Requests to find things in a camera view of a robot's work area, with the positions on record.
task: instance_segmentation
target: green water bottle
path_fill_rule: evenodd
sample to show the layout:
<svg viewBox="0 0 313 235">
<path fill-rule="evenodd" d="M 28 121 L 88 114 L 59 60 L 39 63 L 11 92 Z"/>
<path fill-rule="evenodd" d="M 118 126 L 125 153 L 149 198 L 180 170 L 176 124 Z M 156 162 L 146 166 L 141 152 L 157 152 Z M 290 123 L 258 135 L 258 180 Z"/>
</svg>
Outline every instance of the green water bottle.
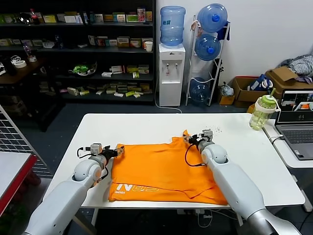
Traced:
<svg viewBox="0 0 313 235">
<path fill-rule="evenodd" d="M 272 114 L 280 111 L 277 100 L 272 96 L 275 90 L 276 89 L 274 88 L 271 94 L 259 97 L 255 102 L 255 107 L 249 122 L 249 125 L 253 130 L 261 130 Z"/>
</svg>

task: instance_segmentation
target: black shelving unit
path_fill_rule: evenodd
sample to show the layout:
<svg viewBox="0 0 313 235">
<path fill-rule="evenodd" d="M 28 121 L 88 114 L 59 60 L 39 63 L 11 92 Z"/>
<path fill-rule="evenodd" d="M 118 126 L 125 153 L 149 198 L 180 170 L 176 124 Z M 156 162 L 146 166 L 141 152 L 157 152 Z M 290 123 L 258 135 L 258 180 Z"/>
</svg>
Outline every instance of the black shelving unit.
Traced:
<svg viewBox="0 0 313 235">
<path fill-rule="evenodd" d="M 153 21 L 146 23 L 118 23 L 103 22 L 83 24 L 77 23 L 41 23 L 39 25 L 26 25 L 22 23 L 0 24 L 1 38 L 12 39 L 48 39 L 55 41 L 55 35 L 62 37 L 65 44 L 64 49 L 33 47 L 37 57 L 48 58 L 52 71 L 52 79 L 57 88 L 78 87 L 82 85 L 118 82 L 149 83 L 150 89 L 155 91 L 156 82 L 156 0 L 119 0 L 119 1 L 88 1 L 88 0 L 55 0 L 53 2 L 34 0 L 29 6 L 22 0 L 16 2 L 5 1 L 0 9 L 2 13 L 27 12 L 30 7 L 42 14 L 58 14 L 65 11 L 94 12 L 95 14 L 110 14 L 112 12 L 133 12 L 137 7 L 146 8 L 152 11 Z M 108 36 L 109 39 L 116 39 L 120 36 L 130 38 L 153 38 L 154 46 L 152 52 L 147 52 L 143 48 L 134 47 L 96 47 L 89 45 L 88 35 Z M 78 44 L 87 43 L 89 46 L 78 48 Z M 0 47 L 0 54 L 25 55 L 22 46 Z M 84 61 L 97 61 L 97 72 L 88 77 L 66 74 L 72 70 L 74 65 Z M 112 77 L 102 77 L 101 73 L 109 72 L 111 66 L 124 65 L 149 65 L 149 74 L 140 74 L 138 79 L 133 79 L 132 74 L 113 74 Z M 123 97 L 119 98 L 113 94 L 97 95 L 90 91 L 90 94 L 83 96 L 72 96 L 70 94 L 60 94 L 66 102 L 128 102 L 153 104 L 154 94 L 144 94 L 139 98 Z"/>
</svg>

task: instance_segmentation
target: black cable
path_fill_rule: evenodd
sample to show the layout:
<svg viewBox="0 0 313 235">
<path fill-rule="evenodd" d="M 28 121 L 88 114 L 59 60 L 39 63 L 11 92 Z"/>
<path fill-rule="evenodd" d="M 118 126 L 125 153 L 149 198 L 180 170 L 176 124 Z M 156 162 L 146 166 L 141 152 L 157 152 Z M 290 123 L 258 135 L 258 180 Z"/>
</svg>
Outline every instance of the black cable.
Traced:
<svg viewBox="0 0 313 235">
<path fill-rule="evenodd" d="M 188 166 L 203 166 L 203 165 L 205 165 L 204 163 L 200 163 L 200 164 L 196 164 L 196 165 L 191 165 L 191 164 L 189 164 L 188 161 L 187 161 L 187 154 L 188 154 L 188 151 L 189 151 L 190 148 L 191 148 L 192 146 L 194 146 L 194 145 L 195 145 L 195 144 L 191 144 L 191 145 L 189 145 L 189 147 L 187 148 L 186 153 L 185 153 L 185 162 L 187 163 Z"/>
<path fill-rule="evenodd" d="M 77 157 L 79 158 L 79 150 L 84 150 L 83 147 L 80 147 L 78 150 L 77 150 Z"/>
<path fill-rule="evenodd" d="M 284 140 L 284 138 L 281 136 L 281 137 L 278 137 L 278 138 L 274 139 L 274 140 L 272 141 L 272 144 L 274 144 L 274 142 L 275 142 L 276 140 L 278 140 L 278 139 Z"/>
<path fill-rule="evenodd" d="M 303 222 L 302 222 L 302 224 L 301 224 L 301 226 L 300 226 L 299 232 L 301 232 L 301 229 L 302 229 L 302 227 L 303 227 L 305 221 L 307 221 L 307 219 L 310 217 L 310 215 L 311 215 L 312 213 L 313 213 L 313 211 L 311 211 L 311 212 L 305 217 L 305 219 L 303 220 Z"/>
<path fill-rule="evenodd" d="M 105 167 L 105 168 L 106 168 L 107 173 L 106 173 L 104 176 L 101 177 L 101 180 L 103 180 L 104 178 L 106 178 L 106 177 L 108 176 L 108 174 L 109 174 L 109 171 L 108 171 L 107 167 Z"/>
</svg>

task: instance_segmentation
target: white wall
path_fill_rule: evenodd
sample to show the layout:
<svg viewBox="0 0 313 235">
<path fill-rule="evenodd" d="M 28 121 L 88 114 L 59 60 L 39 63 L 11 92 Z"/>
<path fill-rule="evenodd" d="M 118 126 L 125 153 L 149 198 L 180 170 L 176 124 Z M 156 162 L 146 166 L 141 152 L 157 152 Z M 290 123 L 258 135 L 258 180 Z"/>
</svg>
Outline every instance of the white wall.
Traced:
<svg viewBox="0 0 313 235">
<path fill-rule="evenodd" d="M 220 83 L 229 82 L 238 75 L 260 75 L 281 61 L 312 49 L 312 0 L 157 0 L 158 40 L 161 7 L 183 6 L 186 9 L 183 44 L 189 51 L 193 15 L 210 3 L 222 4 L 231 22 L 230 41 L 223 51 L 224 72 Z"/>
</svg>

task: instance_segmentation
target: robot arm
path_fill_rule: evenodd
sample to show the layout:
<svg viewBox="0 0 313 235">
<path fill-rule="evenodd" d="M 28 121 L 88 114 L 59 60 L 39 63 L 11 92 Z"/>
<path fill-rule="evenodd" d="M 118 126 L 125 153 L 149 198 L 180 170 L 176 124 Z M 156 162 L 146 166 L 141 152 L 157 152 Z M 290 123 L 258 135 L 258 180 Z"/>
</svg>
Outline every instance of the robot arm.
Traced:
<svg viewBox="0 0 313 235">
<path fill-rule="evenodd" d="M 203 130 L 203 133 L 185 140 L 197 146 L 231 208 L 247 220 L 258 235 L 301 235 L 290 222 L 274 216 L 265 208 L 258 187 L 240 166 L 228 158 L 224 148 L 214 144 L 212 137 L 211 130 Z"/>
<path fill-rule="evenodd" d="M 123 149 L 110 150 L 109 146 L 81 161 L 73 175 L 61 182 L 33 212 L 23 235 L 62 234 L 71 219 L 84 202 L 87 191 L 98 183 L 108 160 L 117 156 Z"/>
</svg>

